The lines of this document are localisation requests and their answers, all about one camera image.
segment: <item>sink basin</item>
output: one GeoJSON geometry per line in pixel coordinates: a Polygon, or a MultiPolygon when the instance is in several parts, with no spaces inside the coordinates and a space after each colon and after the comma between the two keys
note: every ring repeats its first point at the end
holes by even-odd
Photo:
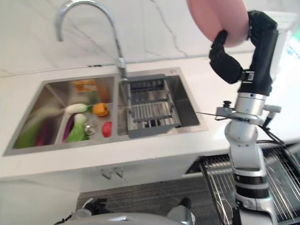
{"type": "MultiPolygon", "coordinates": [[[[172,103],[169,111],[176,114],[172,114],[173,118],[170,115],[154,117],[154,120],[151,119],[148,122],[143,121],[141,126],[150,130],[143,136],[173,135],[206,130],[203,117],[195,113],[198,109],[188,92],[179,68],[133,72],[129,73],[128,77],[152,79],[157,75],[165,76],[168,98],[172,103]],[[174,115],[177,122],[173,123],[175,127],[172,127],[170,121],[175,119],[174,115]]],[[[123,81],[118,74],[45,81],[28,107],[4,155],[129,141],[136,136],[132,135],[128,127],[128,124],[131,126],[128,123],[131,119],[128,114],[131,113],[128,110],[128,99],[128,82],[123,81]],[[97,117],[91,112],[83,113],[88,121],[97,127],[97,132],[90,135],[89,140],[64,143],[64,132],[71,116],[64,109],[72,104],[94,105],[99,102],[108,105],[109,115],[97,117]],[[106,122],[112,122],[112,135],[104,138],[101,127],[106,122]]]]}

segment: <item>cabinet handle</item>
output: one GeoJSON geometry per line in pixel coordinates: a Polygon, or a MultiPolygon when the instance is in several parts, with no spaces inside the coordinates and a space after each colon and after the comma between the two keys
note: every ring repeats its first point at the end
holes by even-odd
{"type": "Polygon", "coordinates": [[[109,169],[109,170],[102,169],[101,170],[101,175],[103,177],[105,177],[106,179],[111,180],[111,178],[112,178],[112,170],[111,169],[109,169]]]}
{"type": "Polygon", "coordinates": [[[124,175],[124,167],[115,167],[114,171],[116,173],[116,175],[118,175],[120,178],[123,178],[124,175]]]}

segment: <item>pink bowl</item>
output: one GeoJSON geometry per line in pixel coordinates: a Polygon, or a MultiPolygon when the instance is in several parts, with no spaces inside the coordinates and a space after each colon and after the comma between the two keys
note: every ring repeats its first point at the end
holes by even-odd
{"type": "Polygon", "coordinates": [[[198,28],[211,42],[221,30],[228,32],[226,47],[247,39],[249,19],[242,0],[187,0],[187,5],[198,28]]]}

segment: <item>metal grill rack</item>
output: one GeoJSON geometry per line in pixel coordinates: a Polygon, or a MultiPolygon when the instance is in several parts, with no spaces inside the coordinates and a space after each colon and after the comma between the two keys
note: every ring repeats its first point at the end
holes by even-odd
{"type": "Polygon", "coordinates": [[[164,75],[128,80],[127,123],[131,138],[166,133],[181,125],[164,75]]]}
{"type": "MultiPolygon", "coordinates": [[[[299,162],[287,147],[275,146],[263,150],[270,192],[273,196],[277,220],[280,224],[294,224],[300,216],[299,162]]],[[[232,224],[234,179],[228,155],[205,157],[200,161],[218,217],[222,224],[232,224]]]]}

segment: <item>wall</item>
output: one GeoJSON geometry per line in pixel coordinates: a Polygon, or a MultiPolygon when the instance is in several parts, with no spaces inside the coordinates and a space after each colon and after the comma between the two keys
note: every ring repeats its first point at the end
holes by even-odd
{"type": "MultiPolygon", "coordinates": [[[[104,15],[76,7],[58,42],[54,22],[65,0],[0,1],[0,76],[112,64],[116,49],[104,15]]],[[[206,56],[210,42],[192,20],[185,0],[98,0],[114,16],[127,62],[206,56]]],[[[247,10],[299,12],[299,0],[244,0],[247,10]]],[[[250,43],[229,52],[253,50],[250,43]]]]}

